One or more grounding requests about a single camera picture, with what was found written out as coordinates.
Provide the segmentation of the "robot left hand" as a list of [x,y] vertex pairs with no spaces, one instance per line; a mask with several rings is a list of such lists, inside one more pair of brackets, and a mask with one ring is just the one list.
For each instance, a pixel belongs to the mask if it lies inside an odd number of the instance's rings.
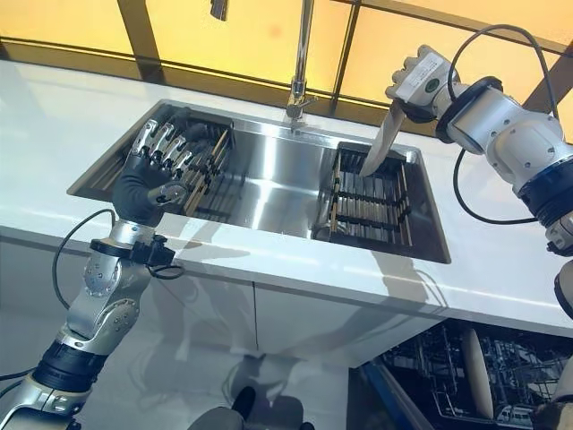
[[189,108],[163,107],[133,141],[112,203],[120,219],[154,228],[167,207],[179,207],[191,189],[193,159],[218,140],[218,128],[191,118]]

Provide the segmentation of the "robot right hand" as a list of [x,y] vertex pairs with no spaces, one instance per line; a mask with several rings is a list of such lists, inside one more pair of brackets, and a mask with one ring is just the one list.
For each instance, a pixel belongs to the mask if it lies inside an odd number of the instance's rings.
[[421,45],[416,56],[408,56],[403,67],[392,74],[386,96],[414,123],[425,124],[436,118],[433,101],[447,85],[451,62],[433,48]]

